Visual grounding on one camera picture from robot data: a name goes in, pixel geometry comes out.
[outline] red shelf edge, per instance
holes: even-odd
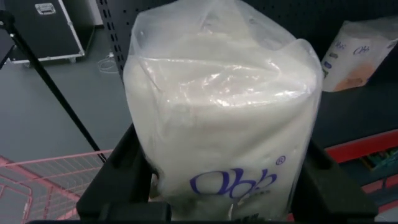
[[[366,184],[364,186],[362,186],[362,190],[369,194],[372,193],[374,191],[380,190],[383,187],[383,181],[382,180],[378,180],[376,182],[370,183],[370,184]]]
[[[326,148],[337,163],[398,146],[398,129]]]
[[[392,187],[398,184],[398,174],[393,175],[386,180],[386,187]]]
[[[386,205],[380,206],[380,207],[379,207],[379,213],[388,211],[388,210],[390,210],[390,209],[392,209],[392,208],[395,208],[395,207],[398,207],[398,200],[395,200],[395,201],[390,202],[390,203],[388,203],[388,204],[386,204]]]

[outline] obb logo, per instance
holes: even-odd
[[[364,54],[370,50],[370,46],[360,46],[357,49],[354,50],[354,55],[357,54]]]
[[[286,157],[285,156],[281,156],[278,158],[276,164],[277,165],[281,165],[285,162]],[[262,170],[262,175],[261,178],[258,181],[255,180],[242,180],[242,176],[244,174],[244,170],[242,168],[235,168],[235,169],[231,169],[234,173],[235,173],[235,180],[233,181],[232,185],[229,186],[230,184],[230,178],[229,178],[229,173],[226,171],[210,171],[210,172],[205,172],[202,174],[199,174],[197,176],[195,176],[194,178],[192,178],[190,180],[190,185],[192,190],[199,195],[224,195],[224,194],[229,194],[230,198],[241,198],[243,196],[245,196],[246,194],[250,193],[252,190],[259,190],[259,189],[264,189],[268,186],[270,186],[271,184],[273,184],[276,180],[277,180],[277,175],[276,174],[268,174],[268,169],[263,169]],[[201,193],[198,190],[197,187],[197,180],[199,177],[203,176],[203,175],[207,175],[207,174],[214,174],[214,173],[219,173],[222,176],[222,184],[220,189],[217,192],[214,193]],[[259,187],[259,184],[262,183],[265,180],[269,180],[270,182],[262,187]],[[243,194],[239,194],[238,196],[234,196],[233,192],[235,187],[237,187],[238,185],[241,184],[249,184],[250,188],[249,190],[245,191]]]

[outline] plastic bag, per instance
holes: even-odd
[[[345,21],[322,60],[324,91],[365,85],[398,42],[398,17]]]
[[[124,67],[132,120],[174,220],[280,220],[322,90],[310,44],[242,1],[142,12]]]

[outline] shopping basket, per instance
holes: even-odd
[[[25,162],[0,156],[0,223],[78,219],[75,205],[103,166],[98,154]]]

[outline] black pegboard shelf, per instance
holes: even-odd
[[[340,167],[360,186],[371,184],[378,180],[384,180],[398,174],[398,164],[376,170],[369,170],[360,159],[341,163]]]
[[[96,0],[112,43],[120,74],[126,63],[131,29],[141,11],[174,0]],[[245,0],[297,38],[307,39],[321,58],[344,20],[358,21],[398,14],[396,0]]]

